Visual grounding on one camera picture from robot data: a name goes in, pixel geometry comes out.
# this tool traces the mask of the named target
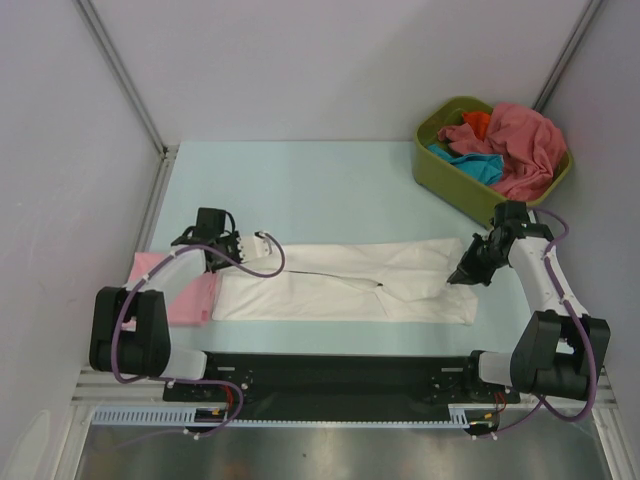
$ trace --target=laundry basket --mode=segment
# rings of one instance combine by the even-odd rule
[[[478,110],[491,113],[493,108],[474,97],[454,97],[418,127],[414,137],[416,154],[413,158],[413,177],[420,185],[427,187],[478,223],[490,227],[489,221],[493,217],[495,205],[507,198],[427,150],[429,145],[435,143],[454,154],[446,143],[438,140],[438,130],[447,125],[461,125],[463,113]],[[562,181],[572,165],[573,157],[567,150],[560,159],[553,182],[547,191],[537,200],[527,202],[527,205],[540,204]]]

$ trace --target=turquoise cloth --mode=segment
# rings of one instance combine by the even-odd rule
[[[429,145],[427,149],[485,185],[493,185],[502,177],[502,155],[468,153],[462,157],[452,157],[436,144]]]

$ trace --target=white garment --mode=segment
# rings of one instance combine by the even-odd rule
[[[219,273],[214,320],[364,320],[470,325],[478,299],[449,285],[463,252],[457,238],[381,245],[289,245],[285,271],[260,279]],[[277,254],[245,264],[278,268]]]

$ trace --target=pink towel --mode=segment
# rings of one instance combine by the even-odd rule
[[[461,155],[502,155],[502,179],[491,188],[523,202],[537,199],[549,188],[567,150],[562,132],[551,120],[514,103],[500,103],[493,109],[484,141],[476,138],[467,123],[441,128],[438,138],[451,140],[449,147]]]
[[[139,279],[160,263],[165,256],[163,253],[136,252],[129,281]],[[194,278],[169,305],[167,309],[169,325],[202,325],[206,323],[211,318],[215,293],[215,274],[206,272]]]

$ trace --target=white wall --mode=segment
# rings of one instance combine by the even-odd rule
[[[404,140],[454,95],[534,102],[586,0],[95,0],[160,133]]]
[[[581,302],[610,323],[606,365],[638,455],[639,18],[640,2],[609,2],[545,112],[576,162],[548,202],[572,227],[559,255]]]
[[[3,2],[0,65],[0,471],[47,409],[40,478],[158,159],[70,0]]]

